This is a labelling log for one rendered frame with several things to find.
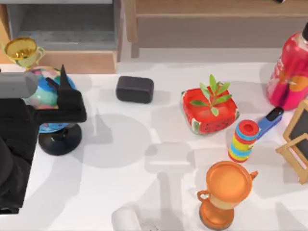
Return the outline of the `red and pink bottle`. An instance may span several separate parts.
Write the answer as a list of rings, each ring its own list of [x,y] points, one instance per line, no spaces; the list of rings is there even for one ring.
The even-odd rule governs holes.
[[[308,97],[308,23],[285,42],[266,92],[268,101],[284,110]]]

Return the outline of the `black rounded speaker box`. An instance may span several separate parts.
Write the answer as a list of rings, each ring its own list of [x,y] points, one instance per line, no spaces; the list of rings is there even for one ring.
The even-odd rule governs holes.
[[[153,100],[154,82],[145,77],[120,76],[115,94],[123,102],[148,104]]]

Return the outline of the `wooden cupboard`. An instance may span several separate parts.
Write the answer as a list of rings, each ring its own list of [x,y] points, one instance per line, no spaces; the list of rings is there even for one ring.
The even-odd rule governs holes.
[[[10,29],[8,22],[7,8],[5,4],[0,4],[0,42],[5,45],[10,41]],[[11,61],[3,53],[0,47],[0,64],[10,64]]]

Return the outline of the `gold trophy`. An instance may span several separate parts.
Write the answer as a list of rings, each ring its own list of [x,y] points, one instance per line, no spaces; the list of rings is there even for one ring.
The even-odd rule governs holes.
[[[4,54],[15,64],[26,69],[39,64],[46,51],[37,45],[30,37],[18,37],[9,41],[6,45],[0,42]]]

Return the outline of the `grey pierced drawer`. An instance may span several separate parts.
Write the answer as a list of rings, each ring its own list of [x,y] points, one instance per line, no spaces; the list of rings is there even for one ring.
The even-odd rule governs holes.
[[[31,37],[48,51],[117,49],[120,0],[0,0],[11,38]]]

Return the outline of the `orange trophy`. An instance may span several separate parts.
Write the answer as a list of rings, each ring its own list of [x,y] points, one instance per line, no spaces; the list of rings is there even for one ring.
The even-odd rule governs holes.
[[[212,230],[227,229],[233,222],[234,208],[249,196],[256,176],[257,171],[249,173],[235,162],[213,164],[205,176],[207,189],[197,193],[201,222]]]

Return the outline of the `pale grey rounded box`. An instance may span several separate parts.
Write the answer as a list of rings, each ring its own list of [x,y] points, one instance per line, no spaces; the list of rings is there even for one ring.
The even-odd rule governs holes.
[[[32,96],[39,80],[30,72],[1,72],[0,99],[18,99]]]

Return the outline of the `blue stapler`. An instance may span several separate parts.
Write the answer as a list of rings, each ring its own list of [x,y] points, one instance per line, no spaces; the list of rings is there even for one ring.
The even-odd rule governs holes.
[[[257,140],[259,140],[265,133],[276,126],[281,121],[283,114],[283,108],[275,107],[266,116],[261,117],[257,121],[257,125],[259,127]]]

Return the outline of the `pale wooden drawer front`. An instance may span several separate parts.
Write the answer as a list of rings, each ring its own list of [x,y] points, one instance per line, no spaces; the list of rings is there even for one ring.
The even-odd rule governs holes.
[[[60,69],[64,65],[70,74],[114,74],[117,51],[46,51],[41,66]]]

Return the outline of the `red watermelon plant pot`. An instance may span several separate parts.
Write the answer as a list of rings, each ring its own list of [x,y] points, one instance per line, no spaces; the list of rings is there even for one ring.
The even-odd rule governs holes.
[[[217,81],[211,74],[209,85],[181,93],[181,106],[188,125],[199,135],[221,131],[235,122],[239,109],[229,93],[229,82]]]

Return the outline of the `colourful globe on black stand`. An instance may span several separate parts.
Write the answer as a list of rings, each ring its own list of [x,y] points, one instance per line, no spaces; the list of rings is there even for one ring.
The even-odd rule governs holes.
[[[61,72],[50,66],[36,66],[28,72],[38,79],[36,92],[24,99],[36,109],[57,109],[56,89],[48,84],[46,78],[51,78],[60,84]],[[54,156],[61,156],[75,150],[82,139],[82,130],[79,124],[45,123],[39,127],[38,142],[41,149]]]

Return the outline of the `stack of coloured rings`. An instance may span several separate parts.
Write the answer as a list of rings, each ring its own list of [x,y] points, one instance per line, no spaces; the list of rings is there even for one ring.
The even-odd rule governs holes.
[[[254,147],[259,134],[259,127],[253,120],[242,120],[236,126],[228,155],[231,160],[245,162]]]

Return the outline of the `wooden framed blackboard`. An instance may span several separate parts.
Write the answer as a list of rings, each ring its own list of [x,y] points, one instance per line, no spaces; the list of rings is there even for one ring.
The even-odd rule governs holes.
[[[277,148],[299,176],[299,182],[308,182],[308,100],[303,100],[295,110],[283,133],[286,144]]]

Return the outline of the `wooden open shelf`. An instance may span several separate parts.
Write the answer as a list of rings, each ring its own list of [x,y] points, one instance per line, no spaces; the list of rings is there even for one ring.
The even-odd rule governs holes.
[[[140,48],[277,49],[308,22],[308,0],[122,0]]]

